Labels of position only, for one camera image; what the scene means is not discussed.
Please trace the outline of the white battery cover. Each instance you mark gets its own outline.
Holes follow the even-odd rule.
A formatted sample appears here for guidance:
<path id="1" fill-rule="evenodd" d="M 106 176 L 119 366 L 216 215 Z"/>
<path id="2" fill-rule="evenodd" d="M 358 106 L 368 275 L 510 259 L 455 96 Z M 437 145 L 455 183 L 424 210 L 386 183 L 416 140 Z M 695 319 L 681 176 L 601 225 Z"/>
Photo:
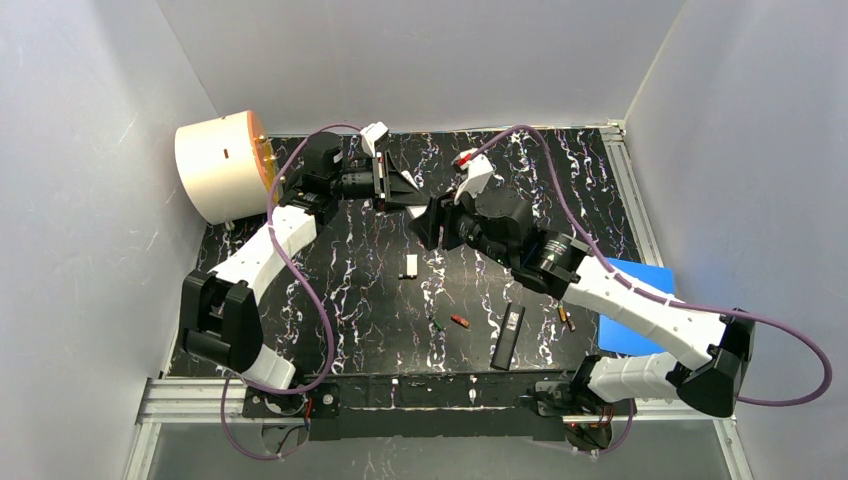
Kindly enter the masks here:
<path id="1" fill-rule="evenodd" d="M 406 256 L 405 275 L 409 278 L 415 278 L 418 275 L 418 256 L 416 254 Z"/>

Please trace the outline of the red battery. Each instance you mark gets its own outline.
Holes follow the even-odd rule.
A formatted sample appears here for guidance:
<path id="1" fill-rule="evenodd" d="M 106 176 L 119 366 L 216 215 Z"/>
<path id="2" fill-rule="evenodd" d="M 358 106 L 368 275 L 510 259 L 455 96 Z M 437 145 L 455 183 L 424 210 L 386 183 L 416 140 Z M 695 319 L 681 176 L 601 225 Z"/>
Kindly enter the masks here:
<path id="1" fill-rule="evenodd" d="M 460 315 L 453 314 L 450 317 L 450 319 L 451 319 L 452 322 L 454 322 L 455 324 L 461 326 L 462 328 L 464 328 L 466 330 L 468 330 L 470 328 L 470 322 L 466 318 L 464 318 Z"/>

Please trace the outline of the white remote control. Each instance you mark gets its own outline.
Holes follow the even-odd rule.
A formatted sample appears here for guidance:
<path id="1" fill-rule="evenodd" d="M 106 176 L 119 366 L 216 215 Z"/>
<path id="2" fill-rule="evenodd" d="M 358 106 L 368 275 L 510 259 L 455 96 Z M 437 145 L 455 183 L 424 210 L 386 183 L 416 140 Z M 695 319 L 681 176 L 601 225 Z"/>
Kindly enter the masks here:
<path id="1" fill-rule="evenodd" d="M 403 170 L 401 175 L 404 181 L 413 189 L 408 195 L 406 211 L 411 219 L 417 219 L 426 212 L 429 198 L 421 192 L 415 178 L 408 170 Z"/>

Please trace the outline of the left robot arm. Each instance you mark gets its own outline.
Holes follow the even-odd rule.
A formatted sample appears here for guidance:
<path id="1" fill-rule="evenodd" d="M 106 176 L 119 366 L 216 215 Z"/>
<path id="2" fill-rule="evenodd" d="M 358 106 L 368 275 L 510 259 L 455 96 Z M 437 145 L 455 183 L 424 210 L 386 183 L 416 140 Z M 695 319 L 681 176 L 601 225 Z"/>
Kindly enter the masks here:
<path id="1" fill-rule="evenodd" d="M 307 136 L 277 171 L 265 224 L 227 260 L 207 271 L 195 270 L 183 282 L 178 346 L 267 393 L 313 390 L 334 363 L 329 316 L 294 256 L 317 238 L 342 200 L 369 200 L 381 211 L 406 210 L 415 217 L 426 202 L 414 180 L 379 151 L 388 135 L 384 123 L 372 123 L 359 133 L 367 167 L 348 164 L 334 130 L 328 126 Z M 283 270 L 295 276 L 313 301 L 327 340 L 327 358 L 318 377 L 298 387 L 292 384 L 293 363 L 265 344 L 258 312 L 267 288 Z"/>

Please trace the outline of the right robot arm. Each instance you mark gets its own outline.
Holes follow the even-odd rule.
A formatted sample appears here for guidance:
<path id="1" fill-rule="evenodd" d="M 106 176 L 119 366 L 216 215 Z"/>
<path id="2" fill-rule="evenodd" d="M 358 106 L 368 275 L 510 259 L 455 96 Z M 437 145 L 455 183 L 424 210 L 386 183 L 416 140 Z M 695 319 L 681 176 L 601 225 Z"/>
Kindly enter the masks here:
<path id="1" fill-rule="evenodd" d="M 592 310 L 661 346 L 659 354 L 586 357 L 570 382 L 571 398 L 681 400 L 713 417 L 734 413 L 755 332 L 746 311 L 701 311 L 604 264 L 588 244 L 539 226 L 530 203 L 506 189 L 432 198 L 415 208 L 409 227 L 428 250 L 473 248 L 523 287 Z"/>

